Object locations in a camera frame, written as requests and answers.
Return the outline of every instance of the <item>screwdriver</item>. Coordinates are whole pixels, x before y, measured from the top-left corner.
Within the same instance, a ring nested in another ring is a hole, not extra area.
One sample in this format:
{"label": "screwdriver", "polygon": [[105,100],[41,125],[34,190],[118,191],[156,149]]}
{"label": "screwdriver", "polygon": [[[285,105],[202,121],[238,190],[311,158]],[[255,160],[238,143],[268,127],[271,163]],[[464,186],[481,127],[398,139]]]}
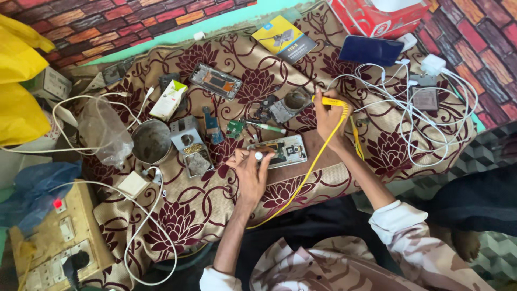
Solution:
{"label": "screwdriver", "polygon": [[274,126],[267,125],[267,124],[253,123],[253,122],[249,122],[249,121],[247,121],[246,123],[256,125],[262,129],[273,130],[274,132],[278,132],[278,133],[285,134],[287,132],[287,130],[285,128],[278,128],[278,127],[274,127]]}

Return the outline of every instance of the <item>phone screen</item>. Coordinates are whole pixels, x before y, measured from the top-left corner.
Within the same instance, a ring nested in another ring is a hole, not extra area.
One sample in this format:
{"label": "phone screen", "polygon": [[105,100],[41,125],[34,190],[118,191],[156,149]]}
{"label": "phone screen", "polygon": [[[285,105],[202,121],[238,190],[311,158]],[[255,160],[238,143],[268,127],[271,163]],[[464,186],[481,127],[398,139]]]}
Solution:
{"label": "phone screen", "polygon": [[404,43],[400,41],[348,35],[345,37],[339,59],[391,67],[403,48]]}

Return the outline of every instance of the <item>brick-pattern wallpaper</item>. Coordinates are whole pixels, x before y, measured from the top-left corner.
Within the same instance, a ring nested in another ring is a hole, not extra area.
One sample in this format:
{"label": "brick-pattern wallpaper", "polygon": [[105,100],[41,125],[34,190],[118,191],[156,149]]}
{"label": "brick-pattern wallpaper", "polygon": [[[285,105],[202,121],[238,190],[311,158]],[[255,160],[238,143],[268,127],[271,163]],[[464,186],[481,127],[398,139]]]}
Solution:
{"label": "brick-pattern wallpaper", "polygon": [[517,120],[517,1],[432,2],[417,37],[473,85],[479,94],[475,112],[487,129]]}
{"label": "brick-pattern wallpaper", "polygon": [[55,68],[78,66],[256,0],[0,0],[0,13],[57,47]]}

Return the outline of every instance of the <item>shirt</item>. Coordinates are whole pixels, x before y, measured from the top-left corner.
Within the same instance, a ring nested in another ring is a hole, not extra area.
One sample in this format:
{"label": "shirt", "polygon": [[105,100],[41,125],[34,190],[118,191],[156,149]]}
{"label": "shirt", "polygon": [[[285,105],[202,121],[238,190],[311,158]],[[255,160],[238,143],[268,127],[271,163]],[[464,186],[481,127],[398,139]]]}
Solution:
{"label": "shirt", "polygon": [[[395,201],[369,220],[405,278],[376,264],[357,237],[333,237],[293,251],[282,238],[262,255],[250,289],[274,291],[454,290],[493,291],[447,244],[429,236],[427,213]],[[202,291],[241,291],[241,281],[208,266]]]}

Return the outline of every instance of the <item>hand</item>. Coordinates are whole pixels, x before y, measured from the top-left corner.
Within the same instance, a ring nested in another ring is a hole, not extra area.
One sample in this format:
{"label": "hand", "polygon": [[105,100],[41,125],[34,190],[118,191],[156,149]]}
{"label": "hand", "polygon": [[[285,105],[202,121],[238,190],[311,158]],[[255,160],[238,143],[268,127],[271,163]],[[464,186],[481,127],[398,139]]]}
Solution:
{"label": "hand", "polygon": [[258,161],[255,158],[256,151],[236,149],[226,164],[235,169],[237,176],[242,181],[240,196],[237,203],[241,202],[253,211],[259,204],[262,195],[266,192],[267,167],[275,153],[267,154],[257,171]]}
{"label": "hand", "polygon": [[[322,97],[326,96],[329,98],[340,99],[344,98],[338,94],[336,89],[332,89],[325,93],[322,93],[320,88],[316,89],[316,94],[314,97],[314,109],[316,111],[316,120],[318,123],[318,133],[323,138],[323,140],[327,140],[330,136],[336,125],[339,123],[341,119],[341,114],[343,113],[343,107],[340,106],[331,106],[330,110],[327,110],[325,106],[322,104]],[[346,118],[343,120],[340,128],[336,131],[332,139],[328,143],[328,147],[333,151],[337,152],[340,150],[346,150],[349,147],[349,141],[346,140],[344,136],[344,129],[346,121],[352,112],[354,111],[354,106],[348,103],[348,114]]]}

